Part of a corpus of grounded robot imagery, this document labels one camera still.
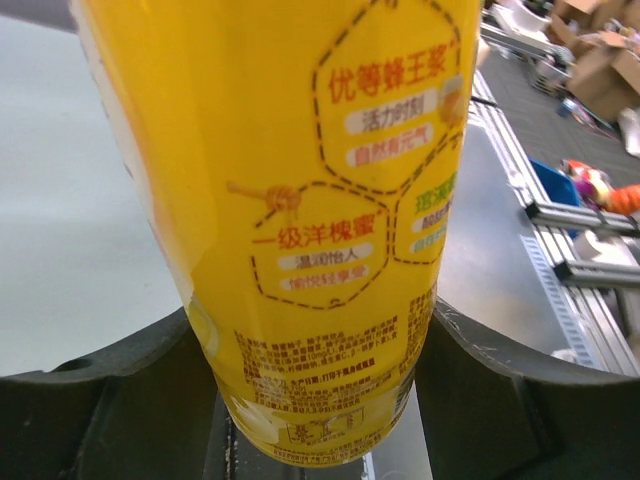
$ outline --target orange object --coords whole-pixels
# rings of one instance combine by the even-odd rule
[[[605,210],[622,215],[631,215],[640,210],[640,185],[629,185],[611,191]]]

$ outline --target gray floor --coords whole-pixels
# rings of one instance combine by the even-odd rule
[[[558,116],[559,101],[529,85],[525,63],[493,51],[480,71],[527,155],[552,167],[563,158],[585,162],[607,172],[615,187],[640,184],[640,159],[620,140]]]

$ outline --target yellow container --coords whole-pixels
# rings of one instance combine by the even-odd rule
[[[71,4],[237,426],[289,464],[362,456],[427,333],[480,3]]]

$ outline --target blue bin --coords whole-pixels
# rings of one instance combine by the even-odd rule
[[[534,158],[529,157],[529,161],[552,202],[573,205],[575,207],[582,205],[580,194],[569,177],[558,170],[538,162]],[[568,233],[569,236],[574,239],[580,232],[570,230]]]

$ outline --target bottle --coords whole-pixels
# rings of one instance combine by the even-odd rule
[[[427,333],[480,3],[71,6],[238,428],[292,465],[362,456]]]

